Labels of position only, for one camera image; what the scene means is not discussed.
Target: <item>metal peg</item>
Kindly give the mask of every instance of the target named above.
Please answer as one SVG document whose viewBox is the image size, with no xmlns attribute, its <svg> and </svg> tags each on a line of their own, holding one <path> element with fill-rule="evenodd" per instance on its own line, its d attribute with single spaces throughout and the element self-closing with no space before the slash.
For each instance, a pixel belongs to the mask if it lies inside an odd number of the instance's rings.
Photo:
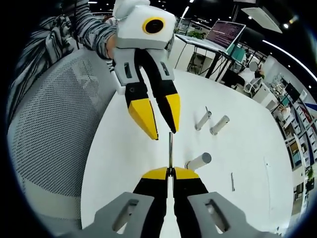
<svg viewBox="0 0 317 238">
<path fill-rule="evenodd" d="M 211 117 L 211 111 L 208 111 L 208 108 L 206 107 L 206 113 L 203 116 L 203 118 L 195 125 L 195 129 L 201 130 L 203 125 L 208 121 L 210 117 Z"/>
<path fill-rule="evenodd" d="M 228 116 L 223 116 L 218 123 L 210 128 L 210 133 L 212 135 L 217 135 L 218 132 L 230 121 Z"/>
<path fill-rule="evenodd" d="M 169 175 L 172 174 L 173 169 L 173 133 L 169 133 L 169 150 L 168 150 L 168 169 Z"/>
<path fill-rule="evenodd" d="M 186 169 L 190 170 L 196 170 L 206 164 L 209 164 L 211 162 L 211 155 L 209 153 L 203 153 L 194 160 L 188 161 L 185 164 Z"/>
</svg>

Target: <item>gray mesh chair back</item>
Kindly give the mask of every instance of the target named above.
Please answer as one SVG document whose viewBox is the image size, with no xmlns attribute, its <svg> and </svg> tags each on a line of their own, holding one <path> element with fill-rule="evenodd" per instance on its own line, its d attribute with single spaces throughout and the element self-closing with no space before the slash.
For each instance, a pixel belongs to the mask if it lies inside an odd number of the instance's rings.
<svg viewBox="0 0 317 238">
<path fill-rule="evenodd" d="M 9 126 L 9 151 L 22 191 L 54 235 L 81 228 L 84 169 L 114 93 L 106 61 L 80 49 L 32 85 Z"/>
</svg>

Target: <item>computer monitor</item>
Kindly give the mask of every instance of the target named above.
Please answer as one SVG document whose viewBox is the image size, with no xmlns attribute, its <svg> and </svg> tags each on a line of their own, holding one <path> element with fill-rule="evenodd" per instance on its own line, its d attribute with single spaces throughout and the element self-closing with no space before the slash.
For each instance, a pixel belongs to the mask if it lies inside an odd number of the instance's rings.
<svg viewBox="0 0 317 238">
<path fill-rule="evenodd" d="M 216 44 L 222 51 L 227 51 L 235 40 L 241 35 L 246 25 L 230 22 L 216 21 L 206 37 L 206 40 Z"/>
<path fill-rule="evenodd" d="M 288 83 L 288 85 L 285 88 L 285 92 L 288 93 L 288 95 L 292 98 L 293 102 L 299 99 L 300 93 L 294 88 L 294 86 L 291 83 Z"/>
</svg>

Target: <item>ceiling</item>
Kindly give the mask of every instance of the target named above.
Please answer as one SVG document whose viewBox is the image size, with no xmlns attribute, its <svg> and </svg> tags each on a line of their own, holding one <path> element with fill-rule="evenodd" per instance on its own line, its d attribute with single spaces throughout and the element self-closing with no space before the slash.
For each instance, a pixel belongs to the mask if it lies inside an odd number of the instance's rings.
<svg viewBox="0 0 317 238">
<path fill-rule="evenodd" d="M 95 0 L 96 4 L 90 4 L 92 12 L 111 12 L 115 0 Z M 233 10 L 235 3 L 233 0 L 194 0 L 190 3 L 189 0 L 150 0 L 151 5 L 166 9 L 173 13 L 177 17 L 181 17 L 185 8 L 189 6 L 189 9 L 185 15 L 186 18 L 191 18 L 195 21 L 199 21 L 198 18 L 204 19 L 205 25 L 212 27 L 212 25 L 218 20 L 231 21 L 233 18 Z M 299 61 L 301 61 L 310 71 L 317 76 L 317 57 L 316 46 L 312 48 L 312 38 L 314 31 L 312 19 L 306 16 L 308 14 L 300 14 L 305 10 L 310 11 L 309 6 L 301 6 L 299 3 L 294 5 L 289 0 L 261 0 L 260 5 L 264 6 L 273 17 L 280 23 L 280 29 L 282 34 L 266 30 L 257 24 L 253 19 L 249 19 L 248 15 L 239 10 L 236 18 L 236 22 L 246 24 L 247 27 L 259 32 L 264 36 L 264 39 L 274 45 L 284 49 Z M 239 7 L 252 7 L 247 3 L 240 3 Z M 282 25 L 287 23 L 294 15 L 299 16 L 299 20 L 290 25 L 288 29 L 285 29 Z M 313 95 L 317 100 L 317 82 L 310 76 L 306 70 L 304 70 L 298 63 L 291 59 L 286 54 L 269 46 L 262 41 L 257 42 L 255 37 L 247 34 L 248 37 L 244 37 L 243 40 L 253 48 L 257 48 L 266 55 L 272 54 L 282 65 L 287 67 Z"/>
</svg>

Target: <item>white table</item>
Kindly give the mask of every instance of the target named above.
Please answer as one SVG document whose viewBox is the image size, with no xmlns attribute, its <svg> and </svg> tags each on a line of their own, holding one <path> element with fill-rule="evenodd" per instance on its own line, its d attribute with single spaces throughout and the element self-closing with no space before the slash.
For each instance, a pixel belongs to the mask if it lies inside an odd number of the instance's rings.
<svg viewBox="0 0 317 238">
<path fill-rule="evenodd" d="M 254 100 L 224 85 L 187 72 L 174 73 L 181 116 L 179 132 L 173 139 L 173 165 L 183 167 L 203 152 L 210 153 L 212 162 L 196 171 L 208 191 L 217 191 L 242 209 L 247 222 L 256 229 L 274 232 L 280 226 L 280 232 L 286 230 L 293 204 L 292 169 L 272 115 Z M 132 192 L 142 174 L 168 166 L 169 128 L 148 88 L 159 141 L 150 140 L 135 124 L 124 96 L 115 94 L 95 134 L 85 168 L 83 228 L 93 222 L 100 208 L 121 193 Z M 217 136 L 210 134 L 207 124 L 201 131 L 194 129 L 195 122 L 206 112 L 205 106 L 212 111 L 211 125 L 224 114 L 230 118 Z M 169 194 L 160 237 L 177 238 L 180 234 L 171 191 Z"/>
</svg>

